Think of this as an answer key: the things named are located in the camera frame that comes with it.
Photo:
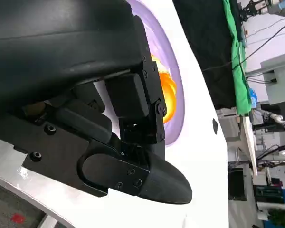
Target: red spot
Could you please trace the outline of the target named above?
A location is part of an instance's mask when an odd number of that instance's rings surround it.
[[[18,213],[15,213],[13,215],[13,217],[11,218],[11,220],[17,224],[22,224],[24,222],[24,219],[25,219],[25,217],[21,214],[18,214]]]

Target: gray floor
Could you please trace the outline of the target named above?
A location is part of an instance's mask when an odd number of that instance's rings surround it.
[[[22,224],[12,221],[15,214],[24,217]],[[0,186],[0,228],[37,228],[45,213]],[[55,228],[66,228],[57,223]]]
[[[257,219],[257,205],[248,166],[244,167],[244,175],[247,201],[229,201],[229,228],[251,228],[252,225],[263,228],[263,222]]]

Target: table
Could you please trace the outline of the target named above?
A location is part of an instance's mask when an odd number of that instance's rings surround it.
[[[142,2],[163,27],[182,75],[185,119],[178,140],[166,148],[166,160],[187,177],[192,202],[166,205],[114,190],[97,198],[21,167],[25,155],[2,141],[0,185],[67,227],[228,227],[227,144],[220,126],[214,133],[213,119],[219,122],[202,72],[172,0]]]
[[[247,141],[247,148],[249,152],[249,157],[252,163],[253,175],[257,176],[257,159],[255,151],[255,136],[253,134],[252,124],[249,116],[242,117],[243,127],[245,132],[245,139]]]

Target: green fabric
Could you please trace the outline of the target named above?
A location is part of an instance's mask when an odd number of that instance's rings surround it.
[[[223,0],[223,3],[228,27],[233,38],[231,50],[231,66],[232,68],[235,68],[237,65],[239,65],[240,61],[243,61],[245,59],[245,48],[243,47],[242,43],[238,41],[236,24],[231,13],[230,2],[229,0]],[[251,110],[251,100],[249,95],[249,87],[240,66],[236,67],[233,70],[233,82],[236,94],[237,114],[247,114]]]

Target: yellow object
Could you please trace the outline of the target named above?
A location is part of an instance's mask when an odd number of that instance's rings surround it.
[[[165,124],[172,119],[176,112],[176,83],[172,80],[169,71],[164,67],[160,60],[153,55],[151,56],[152,60],[156,62],[159,71],[162,91],[167,105],[167,114],[163,118]]]

